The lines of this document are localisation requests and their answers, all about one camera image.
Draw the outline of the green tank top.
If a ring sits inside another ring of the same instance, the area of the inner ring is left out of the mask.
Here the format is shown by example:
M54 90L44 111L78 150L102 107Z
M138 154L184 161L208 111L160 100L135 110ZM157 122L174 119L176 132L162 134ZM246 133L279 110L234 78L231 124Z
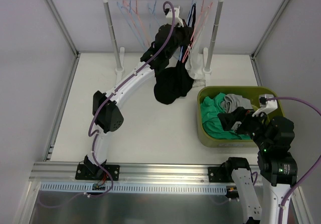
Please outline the green tank top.
M238 135L234 131L223 130L218 114L225 113L220 106L225 95L220 92L214 98L207 96L200 104L203 129L209 136L219 140L250 140L248 135Z

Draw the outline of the grey tank top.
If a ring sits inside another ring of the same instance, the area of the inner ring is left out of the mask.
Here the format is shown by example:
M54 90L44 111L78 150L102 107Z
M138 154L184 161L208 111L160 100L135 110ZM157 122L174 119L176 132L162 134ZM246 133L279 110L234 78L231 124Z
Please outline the grey tank top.
M253 109L249 99L236 94L225 95L223 97L223 101L220 103L220 106L225 113L232 113L238 107L243 107L244 109Z

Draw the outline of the black tank top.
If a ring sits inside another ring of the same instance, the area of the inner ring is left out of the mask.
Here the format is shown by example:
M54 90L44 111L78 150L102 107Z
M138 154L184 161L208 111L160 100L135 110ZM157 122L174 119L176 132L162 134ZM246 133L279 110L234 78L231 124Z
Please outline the black tank top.
M194 11L193 29L196 21L196 5ZM154 86L154 96L156 100L163 104L171 104L180 97L187 96L192 89L194 80L189 77L185 68L186 62L180 62L179 57L174 67L169 67L169 60L175 51L170 50L170 39L162 52L155 58L151 66L155 71L156 84Z

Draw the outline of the pink wire hanger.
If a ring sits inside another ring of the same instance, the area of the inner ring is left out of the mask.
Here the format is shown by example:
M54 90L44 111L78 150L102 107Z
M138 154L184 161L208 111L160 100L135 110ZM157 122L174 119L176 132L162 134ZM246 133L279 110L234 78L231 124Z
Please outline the pink wire hanger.
M130 26L142 48L147 49L150 46L150 40L146 28L138 12L138 0L123 0L122 6L130 19Z

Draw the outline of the light blue wire hanger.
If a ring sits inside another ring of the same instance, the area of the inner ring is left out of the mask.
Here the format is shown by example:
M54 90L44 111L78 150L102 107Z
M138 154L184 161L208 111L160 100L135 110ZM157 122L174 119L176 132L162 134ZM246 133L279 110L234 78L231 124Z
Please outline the light blue wire hanger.
M143 28L143 23L138 14L137 0L135 0L135 6L132 7L132 1L128 2L123 0L122 3L117 2L117 7L124 17L127 25L131 29L132 33L136 37L138 43L143 49L147 48L148 38Z

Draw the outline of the white tank top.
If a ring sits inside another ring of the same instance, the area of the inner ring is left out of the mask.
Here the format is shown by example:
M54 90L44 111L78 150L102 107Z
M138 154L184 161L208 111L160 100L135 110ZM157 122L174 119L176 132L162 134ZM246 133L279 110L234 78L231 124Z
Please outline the white tank top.
M200 31L196 37L191 53L188 56L185 68L190 78L194 80L192 88L205 86L206 81L209 79L209 74L203 71L205 67L205 60L208 56L208 49L205 48L205 56L200 54L200 45L203 38L203 31L205 26L200 28Z

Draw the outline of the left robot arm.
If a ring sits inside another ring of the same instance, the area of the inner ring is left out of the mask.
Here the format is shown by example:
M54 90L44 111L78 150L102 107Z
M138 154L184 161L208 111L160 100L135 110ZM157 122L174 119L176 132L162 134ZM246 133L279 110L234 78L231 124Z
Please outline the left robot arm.
M94 142L90 153L77 166L77 180L109 180L116 177L111 173L116 167L106 163L107 145L103 138L123 124L120 108L144 82L155 78L153 93L162 104L171 104L191 90L194 80L189 76L185 64L178 61L176 66L170 67L169 60L178 48L186 48L190 44L193 30L187 25L162 25L133 71L109 91L94 93L93 119L88 130Z

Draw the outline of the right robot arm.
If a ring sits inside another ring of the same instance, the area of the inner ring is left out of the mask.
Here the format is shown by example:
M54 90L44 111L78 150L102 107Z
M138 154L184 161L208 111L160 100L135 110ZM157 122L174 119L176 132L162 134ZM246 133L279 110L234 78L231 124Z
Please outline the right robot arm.
M297 180L297 163L289 152L293 141L294 123L283 117L267 119L243 107L218 118L225 131L248 135L257 145L258 167L263 183L263 202L259 203L247 159L230 157L224 163L224 177L234 182L242 205L243 223L287 222L291 196L287 194Z

